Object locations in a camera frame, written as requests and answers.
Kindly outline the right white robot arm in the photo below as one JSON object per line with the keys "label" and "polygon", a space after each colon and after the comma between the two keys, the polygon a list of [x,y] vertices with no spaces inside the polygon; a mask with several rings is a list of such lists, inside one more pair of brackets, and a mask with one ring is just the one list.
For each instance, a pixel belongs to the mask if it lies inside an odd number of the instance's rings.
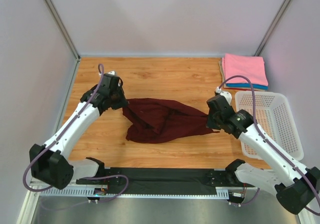
{"label": "right white robot arm", "polygon": [[319,169],[307,168],[286,153],[257,123],[256,115],[234,111],[221,94],[207,100],[207,126],[223,130],[250,146],[273,170],[272,173],[239,160],[234,168],[237,179],[274,195],[292,214],[298,214],[313,200],[319,200]]}

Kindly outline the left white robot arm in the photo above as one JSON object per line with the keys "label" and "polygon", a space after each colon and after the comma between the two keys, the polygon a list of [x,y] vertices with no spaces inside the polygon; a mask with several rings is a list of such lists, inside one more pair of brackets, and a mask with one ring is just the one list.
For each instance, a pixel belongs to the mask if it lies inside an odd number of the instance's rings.
{"label": "left white robot arm", "polygon": [[75,144],[108,109],[128,105],[122,79],[114,72],[103,74],[97,85],[85,92],[65,124],[43,145],[34,144],[27,171],[51,187],[64,189],[72,180],[98,179],[105,175],[105,164],[93,157],[70,161]]}

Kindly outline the maroon t-shirt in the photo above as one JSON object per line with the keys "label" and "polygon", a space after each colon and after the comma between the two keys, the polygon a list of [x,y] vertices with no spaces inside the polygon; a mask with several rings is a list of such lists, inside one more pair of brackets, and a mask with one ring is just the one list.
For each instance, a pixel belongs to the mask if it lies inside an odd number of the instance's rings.
{"label": "maroon t-shirt", "polygon": [[178,138],[218,133],[207,128],[208,115],[175,100],[129,99],[123,116],[132,125],[126,140],[136,143],[159,144]]}

